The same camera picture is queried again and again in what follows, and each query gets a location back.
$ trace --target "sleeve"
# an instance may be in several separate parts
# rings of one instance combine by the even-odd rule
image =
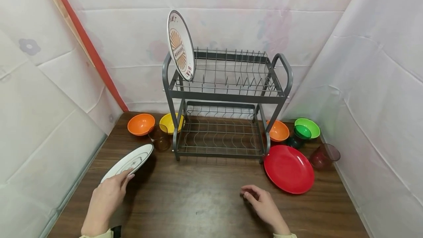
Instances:
[[[273,234],[273,238],[297,238],[297,236],[294,233],[292,233],[291,235]]]
[[[88,237],[88,236],[81,236],[80,238],[113,238],[113,231],[111,229],[109,229],[106,233],[103,233],[99,236],[96,237]]]

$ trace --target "orange bowl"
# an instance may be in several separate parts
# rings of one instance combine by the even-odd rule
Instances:
[[[270,140],[272,141],[283,141],[289,137],[289,129],[283,122],[275,120],[272,129],[270,129],[269,135]]]
[[[150,114],[139,114],[128,122],[128,131],[136,136],[143,136],[154,126],[156,120]]]

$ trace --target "cup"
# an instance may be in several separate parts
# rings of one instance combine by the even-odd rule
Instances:
[[[311,165],[316,170],[326,170],[331,168],[332,163],[338,161],[341,158],[341,154],[331,144],[321,144],[308,159]]]
[[[300,149],[307,140],[311,138],[311,131],[306,126],[296,125],[286,140],[286,145],[295,149]]]
[[[154,149],[159,152],[164,152],[170,147],[170,140],[167,135],[167,127],[158,124],[151,127],[150,131],[148,132],[148,137],[150,137],[151,141],[153,142]]]

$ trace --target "two-tier dish rack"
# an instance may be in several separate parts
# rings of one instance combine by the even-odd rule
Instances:
[[[169,74],[170,53],[163,63],[163,86],[175,127],[184,116],[180,133],[173,132],[176,160],[181,156],[262,159],[270,149],[270,128],[292,87],[292,70],[284,55],[276,54],[270,62],[265,52],[197,48],[194,58],[190,81],[176,69]],[[285,88],[275,73],[278,60],[287,74]],[[178,112],[175,99],[180,99]],[[268,125],[263,104],[276,104]]]

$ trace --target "white plate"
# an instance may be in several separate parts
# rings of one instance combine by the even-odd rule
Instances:
[[[128,155],[123,157],[116,163],[108,172],[107,174],[101,179],[100,183],[103,183],[104,180],[108,179],[109,177],[115,176],[117,174],[122,173],[122,171],[128,170],[133,168],[134,170],[131,171],[129,175],[135,173],[142,165],[144,165],[145,161],[147,161],[148,157],[150,157],[151,153],[153,152],[153,145],[146,144],[137,149],[130,152]]]
[[[190,81],[195,73],[194,48],[187,25],[176,10],[172,10],[167,18],[167,43],[179,73]]]

